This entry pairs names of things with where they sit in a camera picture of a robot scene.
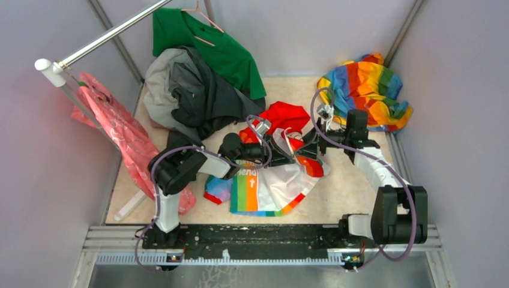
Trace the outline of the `red white cartoon jacket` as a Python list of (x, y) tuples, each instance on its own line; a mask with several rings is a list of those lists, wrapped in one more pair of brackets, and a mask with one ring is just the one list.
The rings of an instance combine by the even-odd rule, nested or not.
[[(302, 130), (310, 115), (302, 106), (277, 101), (261, 113), (271, 123), (269, 136), (285, 152), (304, 144)], [(215, 204), (230, 203), (230, 212), (257, 217), (281, 217), (297, 206), (330, 167), (322, 160), (298, 156), (295, 164), (254, 170), (253, 162), (240, 161), (244, 168), (228, 180), (209, 176), (204, 197)]]

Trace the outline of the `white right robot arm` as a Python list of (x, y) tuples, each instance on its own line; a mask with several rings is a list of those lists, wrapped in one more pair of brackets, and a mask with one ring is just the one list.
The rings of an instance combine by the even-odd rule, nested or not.
[(369, 139), (367, 113), (348, 112), (345, 128), (332, 130), (321, 119), (312, 120), (313, 129), (304, 136), (299, 156), (317, 158), (329, 148), (344, 150), (352, 164), (376, 190), (370, 214), (345, 214), (339, 221), (339, 242), (354, 247), (361, 238), (376, 245), (423, 244), (427, 241), (427, 191), (403, 179), (384, 158), (379, 144)]

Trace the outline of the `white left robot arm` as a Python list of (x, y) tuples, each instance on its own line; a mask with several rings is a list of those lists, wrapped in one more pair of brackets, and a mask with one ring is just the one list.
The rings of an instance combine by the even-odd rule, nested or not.
[(296, 163), (294, 157), (275, 145), (271, 136), (245, 143), (238, 134), (229, 133), (217, 153), (183, 134), (178, 143), (179, 147), (163, 150), (148, 164), (155, 188), (153, 225), (159, 229), (156, 240), (165, 248), (173, 248), (179, 243), (179, 196), (189, 183), (196, 180), (197, 174), (230, 179), (241, 169), (259, 170)]

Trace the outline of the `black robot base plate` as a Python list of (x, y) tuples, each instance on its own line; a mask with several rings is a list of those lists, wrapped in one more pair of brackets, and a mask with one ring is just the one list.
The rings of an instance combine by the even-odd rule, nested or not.
[(375, 244), (347, 236), (337, 224), (181, 224), (171, 233), (148, 229), (142, 247), (182, 250), (188, 260), (218, 259), (224, 250), (232, 260), (300, 260), (324, 259), (335, 248), (359, 252)]

